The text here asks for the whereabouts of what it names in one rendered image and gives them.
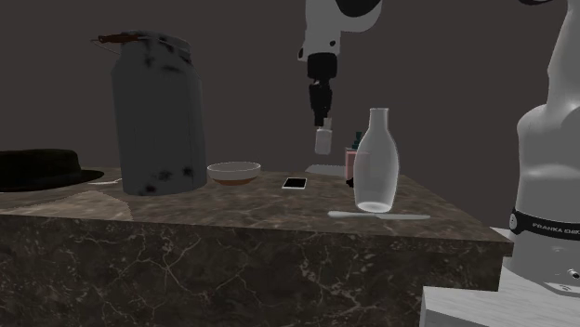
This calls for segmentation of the white knife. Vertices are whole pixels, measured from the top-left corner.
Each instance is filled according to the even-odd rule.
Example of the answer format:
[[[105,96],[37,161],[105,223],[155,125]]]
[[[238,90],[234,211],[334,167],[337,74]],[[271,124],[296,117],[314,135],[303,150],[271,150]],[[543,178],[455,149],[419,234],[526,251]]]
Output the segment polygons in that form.
[[[430,218],[429,215],[362,213],[362,212],[344,212],[344,211],[328,211],[327,215],[332,218],[374,217],[383,220],[424,220]]]

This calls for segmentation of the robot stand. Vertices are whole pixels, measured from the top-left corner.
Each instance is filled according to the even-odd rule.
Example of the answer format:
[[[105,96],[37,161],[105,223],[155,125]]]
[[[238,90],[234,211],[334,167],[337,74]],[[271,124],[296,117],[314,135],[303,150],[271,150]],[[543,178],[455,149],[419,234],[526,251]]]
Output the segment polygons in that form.
[[[529,280],[503,260],[496,292],[425,287],[418,327],[580,327],[580,242],[559,271]]]

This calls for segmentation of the black brimmed hat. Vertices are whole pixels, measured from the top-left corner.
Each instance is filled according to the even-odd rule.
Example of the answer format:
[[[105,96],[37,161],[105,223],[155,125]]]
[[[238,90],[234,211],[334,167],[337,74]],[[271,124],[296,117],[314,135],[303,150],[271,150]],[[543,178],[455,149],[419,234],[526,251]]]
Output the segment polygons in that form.
[[[74,150],[0,150],[0,192],[51,190],[103,176],[83,169]]]

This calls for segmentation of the white bowl with brown base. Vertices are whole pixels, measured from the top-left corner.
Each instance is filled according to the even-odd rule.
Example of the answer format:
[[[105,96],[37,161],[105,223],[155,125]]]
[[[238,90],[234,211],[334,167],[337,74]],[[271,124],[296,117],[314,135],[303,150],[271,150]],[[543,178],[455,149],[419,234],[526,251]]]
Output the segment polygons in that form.
[[[213,163],[207,167],[207,174],[218,184],[240,186],[258,177],[261,165],[252,162]]]

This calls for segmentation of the pink bottle with teal cap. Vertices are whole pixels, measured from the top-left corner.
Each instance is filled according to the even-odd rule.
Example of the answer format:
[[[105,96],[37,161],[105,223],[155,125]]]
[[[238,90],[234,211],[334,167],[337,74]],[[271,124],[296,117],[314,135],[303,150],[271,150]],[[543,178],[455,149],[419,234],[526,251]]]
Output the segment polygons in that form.
[[[345,180],[346,184],[352,188],[353,187],[353,166],[354,160],[363,137],[362,131],[357,131],[355,133],[355,139],[352,144],[345,149]]]

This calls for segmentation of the large grey milk can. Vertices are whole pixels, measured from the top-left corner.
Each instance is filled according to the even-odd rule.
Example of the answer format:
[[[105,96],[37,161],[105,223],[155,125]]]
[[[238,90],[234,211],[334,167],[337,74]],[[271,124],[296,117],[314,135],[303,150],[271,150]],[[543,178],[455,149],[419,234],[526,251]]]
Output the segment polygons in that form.
[[[190,44],[142,30],[94,42],[120,47],[111,77],[124,192],[161,196],[204,186],[203,91]]]

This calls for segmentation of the clear glass bottle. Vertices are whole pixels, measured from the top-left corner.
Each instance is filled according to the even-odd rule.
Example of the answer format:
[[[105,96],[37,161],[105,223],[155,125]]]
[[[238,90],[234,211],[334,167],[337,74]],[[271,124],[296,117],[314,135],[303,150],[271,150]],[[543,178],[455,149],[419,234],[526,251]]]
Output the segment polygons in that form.
[[[389,212],[394,203],[399,172],[399,153],[389,131],[389,109],[372,108],[353,165],[356,206],[369,213]]]

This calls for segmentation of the small white bottle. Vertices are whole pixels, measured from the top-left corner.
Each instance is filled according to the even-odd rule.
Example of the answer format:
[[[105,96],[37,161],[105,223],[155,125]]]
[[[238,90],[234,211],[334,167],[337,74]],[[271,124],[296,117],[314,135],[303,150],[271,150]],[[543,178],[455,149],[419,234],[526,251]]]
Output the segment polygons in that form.
[[[332,119],[324,118],[323,125],[316,130],[315,153],[329,155],[332,148]]]

